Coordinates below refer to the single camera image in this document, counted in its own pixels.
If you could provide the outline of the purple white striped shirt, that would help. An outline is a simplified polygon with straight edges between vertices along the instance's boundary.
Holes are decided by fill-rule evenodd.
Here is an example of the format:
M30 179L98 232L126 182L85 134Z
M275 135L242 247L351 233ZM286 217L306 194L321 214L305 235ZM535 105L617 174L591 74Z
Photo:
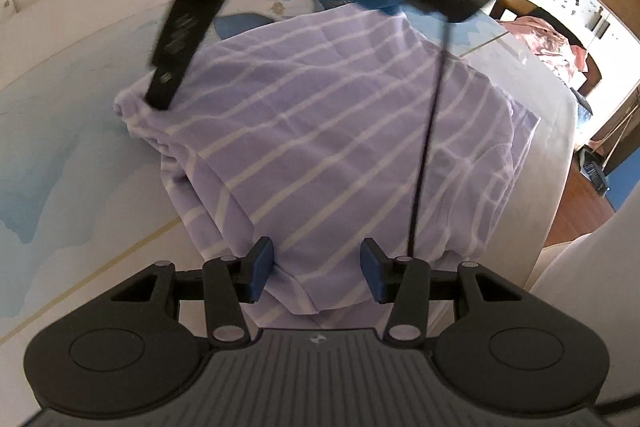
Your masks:
M205 259L257 239L274 267L246 313L260 327L381 327L360 269L371 237L454 270L484 253L538 118L449 57L402 15L356 6L262 26L204 46L171 106L114 109L160 153L168 196Z

